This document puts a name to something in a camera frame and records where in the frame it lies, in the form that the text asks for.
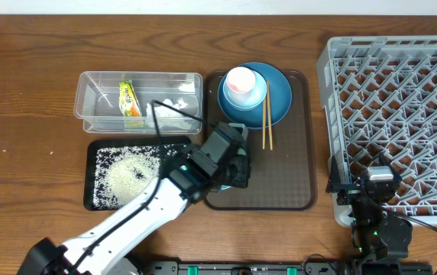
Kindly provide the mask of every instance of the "wooden chopstick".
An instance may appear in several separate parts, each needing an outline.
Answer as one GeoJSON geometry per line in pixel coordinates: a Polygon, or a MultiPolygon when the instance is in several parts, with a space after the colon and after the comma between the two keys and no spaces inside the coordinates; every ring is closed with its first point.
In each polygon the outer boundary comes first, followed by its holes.
{"type": "Polygon", "coordinates": [[[273,125],[271,125],[271,100],[270,100],[270,82],[266,81],[266,93],[267,93],[267,122],[268,129],[270,130],[270,149],[273,150],[273,125]]]}
{"type": "Polygon", "coordinates": [[[263,150],[266,147],[266,99],[263,100],[263,150]]]}

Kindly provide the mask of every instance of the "blue bowl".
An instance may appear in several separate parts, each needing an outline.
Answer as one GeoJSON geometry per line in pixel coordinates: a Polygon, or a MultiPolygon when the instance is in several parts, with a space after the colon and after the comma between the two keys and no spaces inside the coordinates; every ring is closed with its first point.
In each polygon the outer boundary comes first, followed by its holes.
{"type": "MultiPolygon", "coordinates": [[[[266,63],[249,62],[239,66],[258,72],[270,83],[271,124],[275,125],[285,117],[292,104],[292,88],[288,79],[277,68],[266,63]]],[[[218,104],[224,115],[230,121],[242,123],[250,129],[262,129],[263,105],[259,104],[248,111],[237,110],[225,99],[224,84],[225,77],[222,78],[218,86],[218,104]]]]}

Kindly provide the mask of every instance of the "wooden table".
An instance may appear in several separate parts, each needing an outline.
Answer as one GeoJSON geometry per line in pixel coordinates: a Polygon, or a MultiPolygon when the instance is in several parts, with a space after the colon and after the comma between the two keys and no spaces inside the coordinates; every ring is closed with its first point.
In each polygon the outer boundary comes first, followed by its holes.
{"type": "MultiPolygon", "coordinates": [[[[319,197],[307,212],[216,212],[202,203],[150,235],[146,255],[187,261],[302,262],[356,254],[323,190],[329,143],[316,61],[334,36],[437,34],[437,17],[1,16],[0,274],[44,237],[60,244],[110,212],[83,208],[87,134],[73,116],[87,70],[197,72],[246,61],[309,80],[319,197]]],[[[437,269],[437,234],[417,227],[410,260],[437,269]]]]}

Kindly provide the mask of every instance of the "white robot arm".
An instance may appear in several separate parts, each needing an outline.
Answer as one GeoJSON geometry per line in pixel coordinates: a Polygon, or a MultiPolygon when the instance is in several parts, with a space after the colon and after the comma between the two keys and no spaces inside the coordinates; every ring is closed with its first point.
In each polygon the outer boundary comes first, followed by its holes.
{"type": "MultiPolygon", "coordinates": [[[[152,180],[142,194],[104,222],[77,238],[65,241],[63,246],[67,251],[64,257],[74,265],[90,244],[147,201],[156,188],[156,183],[157,178],[152,180]]],[[[182,198],[180,193],[181,190],[169,179],[161,180],[159,190],[149,206],[105,238],[78,266],[78,272],[90,272],[93,275],[110,273],[110,270],[152,231],[174,220],[185,210],[188,200],[182,198]]]]}
{"type": "Polygon", "coordinates": [[[152,180],[142,194],[100,225],[59,247],[47,238],[33,246],[18,275],[111,274],[127,264],[124,260],[117,265],[152,231],[201,201],[210,190],[221,185],[247,187],[247,135],[244,125],[219,123],[203,146],[188,148],[189,158],[165,161],[160,180],[152,180]]]}

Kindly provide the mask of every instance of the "plastic dish rack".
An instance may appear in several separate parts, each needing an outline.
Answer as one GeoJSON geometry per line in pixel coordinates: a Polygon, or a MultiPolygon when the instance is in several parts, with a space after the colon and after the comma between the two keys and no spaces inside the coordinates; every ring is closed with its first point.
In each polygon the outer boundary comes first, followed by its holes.
{"type": "MultiPolygon", "coordinates": [[[[437,36],[333,37],[317,73],[344,183],[384,154],[403,178],[385,206],[437,225],[437,36]]],[[[349,226],[336,197],[335,219],[349,226]]]]}

